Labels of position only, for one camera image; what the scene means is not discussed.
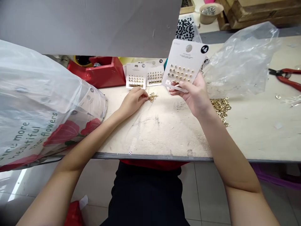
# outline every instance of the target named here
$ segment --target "right hand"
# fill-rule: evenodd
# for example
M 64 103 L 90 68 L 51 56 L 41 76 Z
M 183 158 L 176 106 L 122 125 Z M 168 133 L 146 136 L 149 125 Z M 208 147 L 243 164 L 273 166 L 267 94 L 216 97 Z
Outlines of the right hand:
M 193 82 L 180 82 L 180 86 L 183 89 L 186 89 L 188 93 L 176 89 L 169 89 L 169 92 L 172 96 L 178 95 L 181 96 L 187 103 L 191 113 L 196 117 L 200 117 L 202 112 L 207 110 L 209 107 L 212 107 L 210 102 L 206 83 L 201 72 L 199 72 Z

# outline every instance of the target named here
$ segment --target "workbench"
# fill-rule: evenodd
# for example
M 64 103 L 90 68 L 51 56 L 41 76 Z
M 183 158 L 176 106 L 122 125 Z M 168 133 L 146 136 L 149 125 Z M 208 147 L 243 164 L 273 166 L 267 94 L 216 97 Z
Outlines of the workbench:
M 301 36 L 279 39 L 282 45 L 274 54 L 270 68 L 301 67 Z M 221 46 L 210 45 L 208 56 Z M 301 83 L 301 76 L 292 75 L 291 80 Z M 100 91 L 108 98 L 107 119 L 119 108 L 128 90 L 122 86 Z M 165 86 L 147 87 L 146 91 L 154 92 L 157 99 L 153 103 L 146 101 L 118 126 L 94 158 L 211 161 L 212 154 L 201 126 L 185 101 L 170 96 Z M 227 112 L 227 130 L 247 159 L 301 161 L 301 105 L 291 107 L 284 103 L 285 99 L 299 95 L 299 91 L 269 75 L 265 92 L 229 99 L 232 109 Z

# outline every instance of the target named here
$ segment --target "black pants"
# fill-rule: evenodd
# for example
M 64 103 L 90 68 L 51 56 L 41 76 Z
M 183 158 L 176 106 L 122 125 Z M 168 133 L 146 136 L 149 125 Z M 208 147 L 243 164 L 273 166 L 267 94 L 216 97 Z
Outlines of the black pants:
M 119 162 L 108 218 L 101 226 L 189 226 L 178 178 L 181 171 L 160 171 Z

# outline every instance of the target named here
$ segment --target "red bag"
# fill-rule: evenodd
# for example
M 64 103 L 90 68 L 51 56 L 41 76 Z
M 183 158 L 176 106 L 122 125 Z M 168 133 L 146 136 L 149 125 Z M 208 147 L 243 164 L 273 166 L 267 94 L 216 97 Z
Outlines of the red bag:
M 64 226 L 84 226 L 79 201 L 70 203 Z

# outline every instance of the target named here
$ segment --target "white earring card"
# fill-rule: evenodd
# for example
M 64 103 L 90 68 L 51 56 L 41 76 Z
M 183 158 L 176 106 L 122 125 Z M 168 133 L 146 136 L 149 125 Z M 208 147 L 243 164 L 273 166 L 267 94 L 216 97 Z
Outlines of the white earring card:
M 161 85 L 165 60 L 157 59 L 144 62 L 147 67 L 146 86 Z
M 146 65 L 143 63 L 127 63 L 126 64 L 126 88 L 134 87 L 146 88 Z
M 209 49 L 208 45 L 174 39 L 169 52 L 162 85 L 187 93 L 187 90 L 171 85 L 172 82 L 193 83 Z

